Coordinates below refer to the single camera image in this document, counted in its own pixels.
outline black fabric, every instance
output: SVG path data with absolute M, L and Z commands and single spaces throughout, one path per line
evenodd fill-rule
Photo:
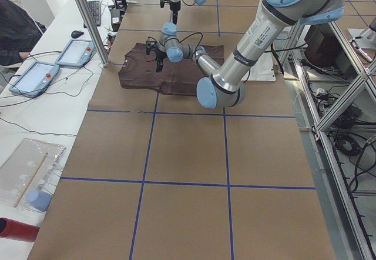
M 30 52 L 41 38 L 25 10 L 9 0 L 0 0 L 0 65 L 22 62 L 18 52 Z
M 219 65 L 223 64 L 223 45 L 204 47 Z M 146 45 L 137 43 L 125 55 L 123 68 L 119 72 L 123 88 L 147 88 L 162 94 L 196 96 L 197 83 L 204 75 L 192 60 L 171 63 L 166 58 L 162 72 L 157 73 L 156 61 L 145 52 Z

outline wooden stick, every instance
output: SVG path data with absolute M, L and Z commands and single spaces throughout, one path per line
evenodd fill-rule
M 21 201 L 22 197 L 25 195 L 25 192 L 28 190 L 31 182 L 33 181 L 33 179 L 35 178 L 35 175 L 36 173 L 38 173 L 39 169 L 41 168 L 42 164 L 45 162 L 45 159 L 47 158 L 48 156 L 48 152 L 46 152 L 42 158 L 42 160 L 39 162 L 38 166 L 35 168 L 35 171 L 34 173 L 32 174 L 32 176 L 30 177 L 28 183 L 25 185 L 25 187 L 23 188 L 21 194 L 19 195 L 19 197 L 17 198 L 17 200 L 15 201 L 15 203 L 13 204 L 13 207 L 17 207 L 19 202 Z

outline person's hand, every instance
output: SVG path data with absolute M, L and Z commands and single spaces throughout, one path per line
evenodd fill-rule
M 22 60 L 25 60 L 29 56 L 30 52 L 18 52 L 18 54 Z

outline tablet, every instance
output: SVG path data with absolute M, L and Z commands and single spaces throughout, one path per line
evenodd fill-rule
M 92 41 L 71 39 L 60 53 L 55 64 L 80 68 L 89 62 L 94 48 Z
M 11 92 L 27 97 L 42 94 L 59 73 L 59 65 L 34 62 L 9 88 Z

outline blue cup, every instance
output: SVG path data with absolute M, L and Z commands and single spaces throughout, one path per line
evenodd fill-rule
M 26 196 L 26 200 L 29 202 L 29 204 L 42 212 L 47 211 L 51 199 L 51 194 L 45 191 L 39 191 L 37 189 L 30 191 Z

